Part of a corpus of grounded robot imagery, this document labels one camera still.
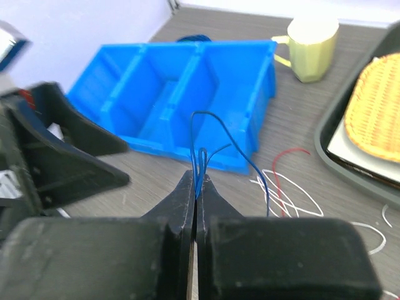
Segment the gray tray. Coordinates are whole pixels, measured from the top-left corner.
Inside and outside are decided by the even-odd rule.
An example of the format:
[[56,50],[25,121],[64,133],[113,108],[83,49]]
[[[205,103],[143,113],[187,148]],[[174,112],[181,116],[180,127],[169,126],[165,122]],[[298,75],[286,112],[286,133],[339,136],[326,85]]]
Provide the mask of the gray tray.
[[361,71],[374,57],[380,57],[397,52],[400,52],[400,22],[393,24],[387,30],[385,36],[365,54],[365,56],[358,62],[357,66],[349,73],[342,88],[333,99],[332,105],[328,108],[317,126],[314,135],[314,144],[317,153],[332,172],[342,177],[347,183],[353,184],[360,190],[368,193],[373,198],[381,200],[391,207],[400,208],[399,188],[392,187],[389,184],[380,182],[377,179],[344,167],[335,162],[328,153],[329,142],[331,141],[340,120],[343,118],[344,111],[346,110],[349,98],[353,93],[354,85],[356,84]]

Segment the orange textured disc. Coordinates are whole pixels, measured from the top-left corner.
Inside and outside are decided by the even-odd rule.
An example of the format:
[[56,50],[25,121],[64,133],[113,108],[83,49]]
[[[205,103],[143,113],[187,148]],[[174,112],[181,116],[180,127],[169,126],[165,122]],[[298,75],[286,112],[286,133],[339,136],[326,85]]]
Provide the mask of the orange textured disc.
[[375,59],[360,74],[344,115],[363,151],[400,163],[400,53]]

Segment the wall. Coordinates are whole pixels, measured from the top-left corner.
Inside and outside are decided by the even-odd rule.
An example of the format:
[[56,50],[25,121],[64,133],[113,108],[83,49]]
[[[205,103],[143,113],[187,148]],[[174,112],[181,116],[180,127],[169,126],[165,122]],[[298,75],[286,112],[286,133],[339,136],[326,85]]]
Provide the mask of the wall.
[[330,12],[342,23],[386,27],[400,19],[399,0],[181,0],[184,6],[293,18],[302,11]]
[[67,91],[101,44],[149,41],[170,17],[166,0],[0,1],[0,19],[32,41],[10,70],[19,87],[57,81]]

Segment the gray wood table surface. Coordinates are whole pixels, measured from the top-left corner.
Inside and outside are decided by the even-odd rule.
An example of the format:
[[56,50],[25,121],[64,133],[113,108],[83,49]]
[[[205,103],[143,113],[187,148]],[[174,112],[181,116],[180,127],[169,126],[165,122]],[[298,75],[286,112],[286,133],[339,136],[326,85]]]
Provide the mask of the gray wood table surface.
[[[285,34],[289,21],[182,8],[153,41],[175,41],[188,34],[207,34],[213,40],[269,39]],[[301,84],[290,69],[276,64],[277,96],[267,109],[259,135],[260,150],[253,159],[260,168],[271,169],[274,157],[285,149],[302,147],[310,151],[310,156],[294,152],[282,157],[277,172],[303,187],[320,205],[325,216],[366,223],[380,230],[387,244],[371,259],[384,288],[400,294],[400,212],[391,208],[387,210],[386,216],[393,226],[390,228],[381,216],[383,204],[331,173],[313,146],[314,130],[335,92],[358,59],[383,34],[383,29],[341,26],[332,68],[321,82],[314,84]],[[277,53],[287,56],[288,50],[279,46]],[[73,216],[141,216],[169,194],[184,171],[191,168],[187,163],[133,151],[102,159],[129,173],[131,184],[67,207]],[[265,216],[264,194],[257,184],[249,182],[249,179],[256,178],[253,170],[250,176],[215,170],[208,173],[219,193],[240,213]],[[316,211],[303,192],[286,181],[281,182],[282,190],[297,206]],[[368,249],[381,243],[381,236],[373,230],[357,229]]]

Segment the blue plastic bin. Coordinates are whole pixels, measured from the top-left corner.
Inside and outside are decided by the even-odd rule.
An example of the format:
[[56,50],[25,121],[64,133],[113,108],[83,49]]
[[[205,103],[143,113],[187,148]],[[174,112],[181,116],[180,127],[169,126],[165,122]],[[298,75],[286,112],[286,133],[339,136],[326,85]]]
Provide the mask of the blue plastic bin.
[[[275,95],[272,41],[183,42],[103,46],[68,94],[90,120],[145,153],[190,160],[190,118],[217,114],[246,155]],[[196,115],[194,144],[209,152],[230,143],[211,116]],[[247,174],[231,146],[209,166]]]

